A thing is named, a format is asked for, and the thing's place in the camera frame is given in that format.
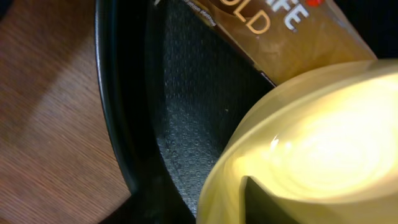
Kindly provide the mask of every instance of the red logo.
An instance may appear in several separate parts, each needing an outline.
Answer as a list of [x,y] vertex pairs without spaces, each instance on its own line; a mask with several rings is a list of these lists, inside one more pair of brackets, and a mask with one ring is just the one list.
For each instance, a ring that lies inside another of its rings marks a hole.
[[312,7],[318,7],[322,4],[325,0],[306,0],[305,2]]

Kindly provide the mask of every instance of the wood grain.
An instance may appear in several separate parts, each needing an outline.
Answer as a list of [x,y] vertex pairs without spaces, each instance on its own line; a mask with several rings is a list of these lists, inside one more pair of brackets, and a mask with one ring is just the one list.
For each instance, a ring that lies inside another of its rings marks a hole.
[[96,223],[129,192],[96,79],[94,0],[15,0],[0,22],[0,220]]

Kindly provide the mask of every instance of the textured black surface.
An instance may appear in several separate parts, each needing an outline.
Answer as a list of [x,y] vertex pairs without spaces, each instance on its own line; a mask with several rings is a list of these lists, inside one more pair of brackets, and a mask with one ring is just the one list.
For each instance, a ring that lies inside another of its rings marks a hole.
[[272,86],[182,0],[164,1],[156,13],[162,10],[164,31],[156,34],[162,43],[151,41],[148,49],[156,50],[146,57],[152,123],[165,165],[196,213],[203,183],[233,131]]

